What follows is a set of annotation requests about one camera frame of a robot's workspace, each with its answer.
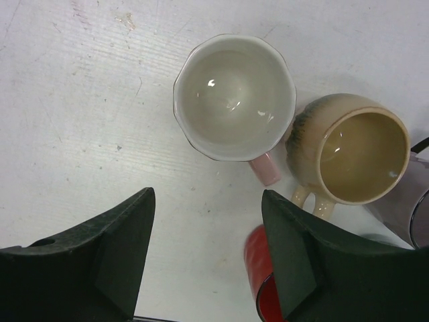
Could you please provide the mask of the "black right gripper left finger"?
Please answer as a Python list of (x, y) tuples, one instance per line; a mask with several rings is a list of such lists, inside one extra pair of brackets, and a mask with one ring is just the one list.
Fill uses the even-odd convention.
[(132, 321), (156, 194), (119, 205), (27, 247), (1, 250), (2, 321)]

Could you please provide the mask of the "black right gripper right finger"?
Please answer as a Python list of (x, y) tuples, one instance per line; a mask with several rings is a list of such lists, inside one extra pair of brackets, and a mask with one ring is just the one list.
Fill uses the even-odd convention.
[(286, 321), (427, 321), (428, 249), (341, 229), (273, 190), (261, 201)]

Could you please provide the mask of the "red mug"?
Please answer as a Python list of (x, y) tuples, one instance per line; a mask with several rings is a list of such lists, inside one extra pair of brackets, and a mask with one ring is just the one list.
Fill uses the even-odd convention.
[(243, 259), (259, 318), (266, 322), (284, 321), (264, 225), (247, 236)]

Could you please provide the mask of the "lavender mug with black handle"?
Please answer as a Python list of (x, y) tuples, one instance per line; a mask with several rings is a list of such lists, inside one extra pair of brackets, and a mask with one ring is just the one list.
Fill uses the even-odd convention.
[(377, 220), (414, 248), (428, 246), (428, 161), (418, 157), (427, 148), (427, 138), (414, 145), (397, 185), (365, 205)]

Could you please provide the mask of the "cream mug with blue drips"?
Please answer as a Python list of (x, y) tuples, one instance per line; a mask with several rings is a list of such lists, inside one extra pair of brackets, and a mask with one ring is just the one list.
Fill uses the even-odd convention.
[(410, 137), (383, 105), (337, 93), (297, 114), (286, 151), (298, 183), (291, 201), (303, 207), (314, 195), (313, 215), (328, 219), (337, 204), (365, 205), (391, 191), (408, 166)]

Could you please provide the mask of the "pink mug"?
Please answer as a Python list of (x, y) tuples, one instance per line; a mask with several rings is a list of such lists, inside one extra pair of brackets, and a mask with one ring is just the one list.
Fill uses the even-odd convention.
[(246, 162), (264, 186), (281, 175), (270, 151), (292, 124), (296, 86), (284, 57), (255, 36), (221, 34), (188, 55), (173, 112), (190, 145), (221, 162)]

